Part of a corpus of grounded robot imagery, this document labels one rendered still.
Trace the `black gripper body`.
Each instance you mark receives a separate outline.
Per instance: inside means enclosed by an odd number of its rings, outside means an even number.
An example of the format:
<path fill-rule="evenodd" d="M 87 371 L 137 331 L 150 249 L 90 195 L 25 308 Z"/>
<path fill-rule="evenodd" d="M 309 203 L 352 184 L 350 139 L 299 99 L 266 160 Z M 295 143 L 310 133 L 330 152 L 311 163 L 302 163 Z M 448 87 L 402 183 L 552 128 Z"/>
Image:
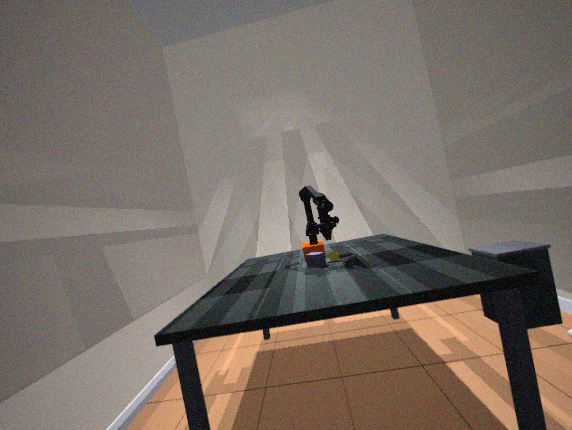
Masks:
<path fill-rule="evenodd" d="M 314 226 L 315 230 L 316 229 L 325 229 L 325 228 L 337 227 L 336 223 L 330 223 L 330 222 L 327 223 L 326 222 L 327 215 L 328 215 L 328 213 L 319 215 L 318 219 L 320 219 L 320 224 L 316 224 Z"/>

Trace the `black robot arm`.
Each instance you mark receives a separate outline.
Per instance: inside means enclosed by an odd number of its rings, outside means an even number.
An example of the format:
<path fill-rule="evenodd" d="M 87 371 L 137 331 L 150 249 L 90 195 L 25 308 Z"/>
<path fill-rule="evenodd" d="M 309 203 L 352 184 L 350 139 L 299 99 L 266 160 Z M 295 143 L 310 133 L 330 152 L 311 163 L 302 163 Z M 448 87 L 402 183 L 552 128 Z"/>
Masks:
<path fill-rule="evenodd" d="M 327 214 L 331 210 L 333 210 L 333 204 L 327 199 L 327 197 L 323 193 L 318 193 L 316 190 L 312 188 L 312 186 L 305 186 L 299 192 L 300 199 L 304 202 L 306 217 L 307 217 L 307 225 L 306 225 L 306 236 L 309 237 L 310 245 L 319 243 L 317 240 L 317 234 L 319 234 L 319 229 L 314 228 L 317 224 L 314 221 L 310 199 L 313 198 L 313 203 L 317 206 L 318 215 Z M 327 223 L 339 223 L 338 217 L 330 217 L 327 215 L 326 218 Z"/>

